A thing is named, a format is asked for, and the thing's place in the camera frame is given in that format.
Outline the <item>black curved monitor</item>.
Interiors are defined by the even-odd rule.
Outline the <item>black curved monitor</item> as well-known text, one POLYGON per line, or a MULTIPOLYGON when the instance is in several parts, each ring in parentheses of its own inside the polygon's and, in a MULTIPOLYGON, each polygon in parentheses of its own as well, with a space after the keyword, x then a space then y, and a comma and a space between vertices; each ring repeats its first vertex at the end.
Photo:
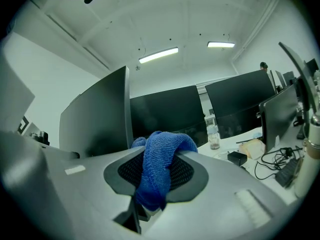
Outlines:
POLYGON ((153 132, 186 134, 197 147, 208 142, 207 126, 195 85, 130 99, 133 138, 153 132))

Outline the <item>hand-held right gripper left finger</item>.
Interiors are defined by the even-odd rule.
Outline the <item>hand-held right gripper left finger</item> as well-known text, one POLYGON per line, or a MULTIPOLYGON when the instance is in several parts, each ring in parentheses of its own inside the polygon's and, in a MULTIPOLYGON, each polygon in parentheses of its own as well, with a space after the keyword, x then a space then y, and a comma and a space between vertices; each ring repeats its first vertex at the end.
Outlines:
POLYGON ((43 149, 57 195, 76 240, 141 240, 134 205, 135 186, 118 168, 143 147, 95 157, 76 158, 57 148, 43 149))

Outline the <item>small black charger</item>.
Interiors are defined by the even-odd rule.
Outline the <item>small black charger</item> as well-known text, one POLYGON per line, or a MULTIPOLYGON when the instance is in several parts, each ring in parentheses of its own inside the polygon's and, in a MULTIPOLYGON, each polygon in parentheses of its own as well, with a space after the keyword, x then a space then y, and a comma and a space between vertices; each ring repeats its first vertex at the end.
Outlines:
POLYGON ((247 155, 245 155, 243 153, 233 151, 233 152, 229 152, 227 154, 227 160, 229 162, 232 162, 233 164, 241 167, 247 162, 248 157, 247 157, 247 155))

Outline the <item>beige plastic pouch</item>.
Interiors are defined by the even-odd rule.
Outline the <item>beige plastic pouch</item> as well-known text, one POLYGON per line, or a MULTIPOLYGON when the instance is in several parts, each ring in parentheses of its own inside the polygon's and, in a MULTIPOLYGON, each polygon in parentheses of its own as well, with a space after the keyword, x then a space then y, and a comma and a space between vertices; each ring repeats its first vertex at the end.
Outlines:
POLYGON ((254 138, 239 145, 238 150, 248 158, 257 160, 265 153, 266 145, 261 140, 254 138))

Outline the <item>black power brick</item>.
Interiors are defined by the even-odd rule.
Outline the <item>black power brick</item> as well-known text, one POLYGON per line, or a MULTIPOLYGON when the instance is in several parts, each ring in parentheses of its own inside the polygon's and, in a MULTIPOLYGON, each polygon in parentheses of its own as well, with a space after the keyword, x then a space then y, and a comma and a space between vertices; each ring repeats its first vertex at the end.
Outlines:
POLYGON ((275 174, 275 180, 283 188, 288 188, 299 167, 300 159, 291 159, 282 169, 275 174))

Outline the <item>ceiling air vent slot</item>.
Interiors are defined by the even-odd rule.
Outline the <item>ceiling air vent slot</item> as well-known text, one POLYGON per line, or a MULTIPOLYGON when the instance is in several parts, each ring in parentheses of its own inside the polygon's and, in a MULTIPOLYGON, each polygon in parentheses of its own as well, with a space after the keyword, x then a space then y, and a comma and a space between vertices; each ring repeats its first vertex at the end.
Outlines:
POLYGON ((66 51, 63 51, 62 48, 54 46, 50 41, 46 47, 50 48, 53 53, 95 76, 111 72, 108 62, 93 49, 90 49, 87 44, 82 43, 80 36, 66 22, 67 18, 74 16, 73 13, 76 16, 83 15, 81 11, 83 6, 78 8, 80 0, 71 0, 70 2, 67 0, 47 0, 45 3, 41 3, 39 0, 28 1, 40 19, 68 46, 66 51))

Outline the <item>long ceiling light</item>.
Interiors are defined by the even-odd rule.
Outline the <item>long ceiling light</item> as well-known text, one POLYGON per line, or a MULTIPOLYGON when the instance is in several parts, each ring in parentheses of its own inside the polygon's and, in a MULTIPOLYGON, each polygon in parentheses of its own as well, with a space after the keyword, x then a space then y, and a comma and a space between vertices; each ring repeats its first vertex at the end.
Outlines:
POLYGON ((173 55, 173 54, 177 54, 178 52, 179 52, 179 48, 178 47, 173 47, 173 48, 170 48, 170 49, 162 50, 162 51, 147 55, 145 57, 139 58, 138 61, 141 64, 144 64, 144 63, 147 63, 147 62, 150 62, 150 61, 162 58, 162 57, 166 57, 166 56, 170 56, 170 55, 173 55))

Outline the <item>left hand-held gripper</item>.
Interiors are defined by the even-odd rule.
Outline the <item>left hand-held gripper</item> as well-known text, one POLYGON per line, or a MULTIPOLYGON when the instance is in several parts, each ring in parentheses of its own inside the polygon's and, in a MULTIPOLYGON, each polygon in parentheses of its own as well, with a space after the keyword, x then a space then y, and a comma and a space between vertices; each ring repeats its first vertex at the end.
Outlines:
POLYGON ((45 131, 41 131, 28 117, 24 116, 20 122, 17 132, 25 137, 32 138, 38 143, 49 146, 49 135, 45 131))

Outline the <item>white thermos flask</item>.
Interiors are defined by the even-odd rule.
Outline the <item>white thermos flask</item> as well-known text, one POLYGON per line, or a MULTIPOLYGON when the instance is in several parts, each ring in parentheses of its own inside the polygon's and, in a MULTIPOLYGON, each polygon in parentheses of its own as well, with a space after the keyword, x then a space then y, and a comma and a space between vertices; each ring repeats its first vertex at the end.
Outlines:
POLYGON ((310 119, 308 138, 304 140, 304 158, 294 183, 297 198, 304 198, 320 172, 320 111, 310 119))

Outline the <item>clear plastic bottle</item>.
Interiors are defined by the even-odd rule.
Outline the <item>clear plastic bottle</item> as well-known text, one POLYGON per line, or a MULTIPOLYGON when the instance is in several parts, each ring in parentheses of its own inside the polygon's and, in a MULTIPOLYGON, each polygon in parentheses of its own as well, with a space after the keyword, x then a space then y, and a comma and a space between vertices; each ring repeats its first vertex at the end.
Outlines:
POLYGON ((209 146, 212 150, 220 148, 220 136, 216 125, 211 124, 207 127, 207 137, 209 146))

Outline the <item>short ceiling light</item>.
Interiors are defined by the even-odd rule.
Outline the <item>short ceiling light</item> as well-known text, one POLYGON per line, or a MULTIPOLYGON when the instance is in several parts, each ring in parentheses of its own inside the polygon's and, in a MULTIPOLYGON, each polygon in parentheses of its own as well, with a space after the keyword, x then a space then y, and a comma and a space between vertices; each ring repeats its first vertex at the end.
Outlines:
POLYGON ((235 46, 232 42, 213 42, 209 41, 207 43, 208 48, 233 48, 235 46))

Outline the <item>blue cloth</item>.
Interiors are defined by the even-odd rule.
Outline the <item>blue cloth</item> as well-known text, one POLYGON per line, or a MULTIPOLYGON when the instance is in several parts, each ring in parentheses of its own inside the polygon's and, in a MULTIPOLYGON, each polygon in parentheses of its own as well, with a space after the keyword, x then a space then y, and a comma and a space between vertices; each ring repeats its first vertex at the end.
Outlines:
POLYGON ((148 138, 138 137, 131 147, 144 147, 141 180, 136 189, 137 203, 151 212, 164 209, 171 187, 169 167, 175 152, 197 152, 197 145, 187 134, 155 131, 148 138))

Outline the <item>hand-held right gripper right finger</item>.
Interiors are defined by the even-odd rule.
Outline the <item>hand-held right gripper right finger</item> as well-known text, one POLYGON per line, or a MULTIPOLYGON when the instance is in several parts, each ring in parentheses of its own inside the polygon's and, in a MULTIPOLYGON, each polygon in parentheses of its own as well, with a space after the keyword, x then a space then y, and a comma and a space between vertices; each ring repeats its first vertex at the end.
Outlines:
POLYGON ((269 187, 236 165, 199 153, 178 157, 205 170, 182 186, 192 200, 168 202, 143 233, 148 240, 268 240, 280 230, 288 206, 269 187))

